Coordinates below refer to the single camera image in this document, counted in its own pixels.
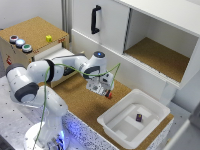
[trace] cabinet handle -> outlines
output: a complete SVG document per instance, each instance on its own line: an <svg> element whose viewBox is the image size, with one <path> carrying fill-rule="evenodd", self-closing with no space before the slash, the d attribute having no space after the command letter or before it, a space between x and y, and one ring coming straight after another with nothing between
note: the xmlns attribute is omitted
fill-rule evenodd
<svg viewBox="0 0 200 150"><path fill-rule="evenodd" d="M98 28L96 28L96 12L98 10L101 10L101 7L98 5L96 5L96 8L92 10L92 24L91 24L92 34L96 34L100 31Z"/></svg>

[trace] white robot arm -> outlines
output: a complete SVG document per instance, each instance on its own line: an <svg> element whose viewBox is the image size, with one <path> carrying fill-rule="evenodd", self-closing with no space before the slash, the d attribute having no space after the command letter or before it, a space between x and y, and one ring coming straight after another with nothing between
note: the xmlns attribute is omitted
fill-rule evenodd
<svg viewBox="0 0 200 150"><path fill-rule="evenodd" d="M105 54L95 52L88 60L84 54L56 57L52 60L41 60L32 62L25 69L21 64L13 64L6 69L7 79L11 88L11 99L16 103L30 107L41 107L44 104L44 86L39 87L38 83L45 81L47 69L47 82L57 81L63 75L71 72L65 68L65 64L84 73L81 75L88 81L87 89L106 95L113 89L113 75L107 72ZM37 145L42 149L49 149L48 143L62 132L62 116L67 113L68 107L51 88L47 87L46 108L49 115L46 117L42 127Z"/></svg>

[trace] white plastic bin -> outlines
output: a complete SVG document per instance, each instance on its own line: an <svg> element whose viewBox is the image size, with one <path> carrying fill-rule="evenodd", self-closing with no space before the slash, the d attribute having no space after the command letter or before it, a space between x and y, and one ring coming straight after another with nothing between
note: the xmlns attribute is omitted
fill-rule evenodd
<svg viewBox="0 0 200 150"><path fill-rule="evenodd" d="M126 149L135 149L170 113L170 109L135 89L98 117L105 133ZM137 122L137 114L142 121Z"/></svg>

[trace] cork board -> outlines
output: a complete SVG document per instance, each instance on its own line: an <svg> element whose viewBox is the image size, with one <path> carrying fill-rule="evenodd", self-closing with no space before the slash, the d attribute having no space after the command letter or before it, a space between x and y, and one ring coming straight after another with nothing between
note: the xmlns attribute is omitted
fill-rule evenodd
<svg viewBox="0 0 200 150"><path fill-rule="evenodd" d="M107 99L104 96L100 96L87 90L86 84L87 82L85 79L81 77L80 74L76 74L71 77L70 80L66 80L53 89L65 100L72 113L74 113L108 141L117 146L120 150L123 150L124 148L104 133L103 127L97 122L97 118L116 102L121 100L125 95L131 92L131 89L127 88L120 82L115 81L115 88L112 91L113 98ZM168 115L136 150L146 149L172 119L173 115Z"/></svg>
<svg viewBox="0 0 200 150"><path fill-rule="evenodd" d="M52 36L52 42L68 36L66 32L40 17L32 18L0 31L0 36L7 42L9 42L9 38L12 35L17 35L20 39L24 39L26 44L32 46L33 50L38 50L50 44L46 41L47 35Z"/></svg>
<svg viewBox="0 0 200 150"><path fill-rule="evenodd" d="M189 58L149 38L144 38L125 53L151 66L168 77L181 82Z"/></svg>

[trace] green cable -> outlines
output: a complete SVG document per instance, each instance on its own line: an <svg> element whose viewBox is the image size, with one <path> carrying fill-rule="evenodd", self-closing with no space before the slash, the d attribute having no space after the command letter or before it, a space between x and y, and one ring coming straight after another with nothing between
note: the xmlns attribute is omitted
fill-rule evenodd
<svg viewBox="0 0 200 150"><path fill-rule="evenodd" d="M119 67L120 67L120 63L118 63L115 67L113 67L111 70L109 70L109 71L107 71L107 72L105 72L105 73L102 73L102 74L98 74L98 75L92 75L92 74L86 74L86 73L83 73L83 72L81 72L81 71L79 71L79 70L77 70L77 69L75 69L75 68L73 68L73 67L71 67L71 66L67 66L67 65L65 65L65 64L55 64L55 66L65 66L65 67L68 67L68 68L71 68L71 69L73 69L74 71L77 71L77 72L79 72L79 73L81 73L81 74L84 74L84 75L88 75L88 76L102 76L102 75L105 75L105 74L107 74L108 72L111 72L111 71L113 71L116 67L117 67L117 70L115 71L115 75L114 75L114 77L113 77L113 80L112 80L112 84L111 84L111 88L112 88L112 85L113 85L113 83L114 83L114 80L115 80L115 76L116 76L116 74L117 74L117 71L118 71L118 69L119 69ZM48 72L49 72L49 69L50 69L50 67L47 69L47 71L46 71L46 74L45 74L45 81L44 81L44 108L43 108L43 111L42 111L42 119L41 119L41 122L40 122L40 129L39 129L39 132L38 132L38 134L37 134L37 138L36 138L36 140L35 140L35 143L34 143L34 146L33 146L33 150L35 149L35 144L37 143L37 140L38 140L38 138L39 138L39 135L40 135L40 131L41 131L41 128L42 128L42 122L43 122L43 118L44 118L44 112L45 112L45 108L46 108L46 81L47 81L47 74L48 74Z"/></svg>

